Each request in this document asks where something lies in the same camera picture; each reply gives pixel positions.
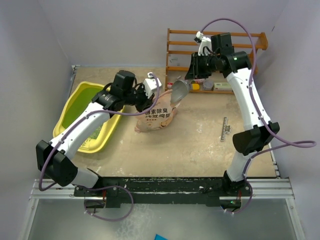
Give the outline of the pink cat litter bag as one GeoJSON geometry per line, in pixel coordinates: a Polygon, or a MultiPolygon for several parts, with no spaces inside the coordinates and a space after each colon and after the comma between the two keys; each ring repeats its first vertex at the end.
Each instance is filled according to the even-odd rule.
{"type": "Polygon", "coordinates": [[[134,128],[137,133],[146,133],[150,131],[166,128],[176,116],[180,102],[171,103],[173,91],[163,92],[155,105],[145,115],[136,116],[137,123],[134,128]]]}

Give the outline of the silver metal scoop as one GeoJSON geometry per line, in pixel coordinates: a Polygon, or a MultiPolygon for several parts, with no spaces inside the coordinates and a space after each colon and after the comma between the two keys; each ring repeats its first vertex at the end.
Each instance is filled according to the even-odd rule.
{"type": "Polygon", "coordinates": [[[191,80],[176,80],[171,87],[170,102],[177,103],[181,101],[191,90],[191,80]]]}

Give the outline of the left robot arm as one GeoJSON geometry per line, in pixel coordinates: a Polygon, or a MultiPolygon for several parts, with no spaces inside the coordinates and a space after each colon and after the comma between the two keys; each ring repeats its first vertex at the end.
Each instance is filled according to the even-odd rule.
{"type": "Polygon", "coordinates": [[[54,184],[65,187],[69,184],[81,186],[91,196],[98,196],[103,191],[101,177],[89,169],[78,168],[72,162],[84,141],[101,125],[115,115],[125,115],[124,106],[134,106],[135,116],[145,115],[155,105],[160,96],[161,82],[152,72],[138,83],[134,73],[120,70],[113,82],[98,91],[80,116],[70,126],[46,142],[41,140],[36,145],[37,167],[40,170],[38,188],[44,177],[54,184]]]}

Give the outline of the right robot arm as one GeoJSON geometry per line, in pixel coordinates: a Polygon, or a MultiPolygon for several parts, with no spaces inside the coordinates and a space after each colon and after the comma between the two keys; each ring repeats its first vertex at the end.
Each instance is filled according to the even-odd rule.
{"type": "Polygon", "coordinates": [[[249,159],[269,144],[280,126],[264,111],[252,78],[250,58],[244,51],[235,51],[230,33],[207,37],[198,31],[194,40],[199,44],[198,51],[191,55],[185,79],[206,79],[214,72],[223,74],[242,115],[244,130],[232,137],[235,154],[225,173],[228,180],[222,183],[223,192],[233,196],[240,190],[239,182],[245,179],[249,159]]]}

